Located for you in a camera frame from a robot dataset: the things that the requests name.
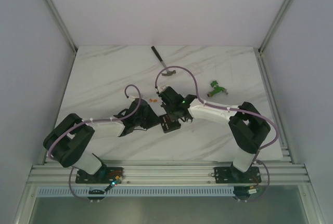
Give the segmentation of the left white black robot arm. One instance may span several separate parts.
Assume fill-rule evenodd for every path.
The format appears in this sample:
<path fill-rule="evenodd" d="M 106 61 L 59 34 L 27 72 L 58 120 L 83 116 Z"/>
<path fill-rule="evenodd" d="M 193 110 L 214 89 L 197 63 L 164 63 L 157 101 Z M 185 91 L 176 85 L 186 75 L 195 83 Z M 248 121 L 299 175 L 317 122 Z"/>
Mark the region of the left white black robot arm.
<path fill-rule="evenodd" d="M 143 99 L 134 99 L 128 109 L 110 118 L 84 121 L 77 114 L 66 116 L 44 139 L 48 157 L 62 167 L 74 167 L 87 173 L 93 183 L 106 179 L 105 164 L 86 148 L 95 134 L 124 137 L 136 129 L 148 130 L 160 123 L 159 117 Z"/>

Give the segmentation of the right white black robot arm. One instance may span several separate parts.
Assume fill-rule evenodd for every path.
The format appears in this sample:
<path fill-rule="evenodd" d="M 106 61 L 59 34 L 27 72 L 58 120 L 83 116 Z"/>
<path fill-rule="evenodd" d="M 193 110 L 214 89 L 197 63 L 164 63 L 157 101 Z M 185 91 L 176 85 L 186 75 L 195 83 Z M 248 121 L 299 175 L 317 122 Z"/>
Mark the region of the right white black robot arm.
<path fill-rule="evenodd" d="M 254 105 L 244 102 L 240 106 L 229 107 L 201 102 L 198 96 L 183 97 L 170 86 L 158 87 L 156 91 L 162 100 L 161 106 L 172 121 L 201 119 L 219 124 L 227 123 L 238 145 L 230 175 L 237 182 L 242 182 L 249 176 L 249 168 L 271 131 L 267 120 L 262 118 Z"/>

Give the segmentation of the black fuse box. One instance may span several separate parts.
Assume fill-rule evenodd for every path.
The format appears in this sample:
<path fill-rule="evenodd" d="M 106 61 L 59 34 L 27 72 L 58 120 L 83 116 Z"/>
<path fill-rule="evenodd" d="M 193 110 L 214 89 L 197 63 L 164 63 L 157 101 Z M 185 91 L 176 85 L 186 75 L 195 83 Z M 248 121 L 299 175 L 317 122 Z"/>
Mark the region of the black fuse box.
<path fill-rule="evenodd" d="M 172 121 L 167 114 L 159 116 L 159 120 L 162 130 L 165 134 L 181 128 L 180 122 L 178 120 Z"/>

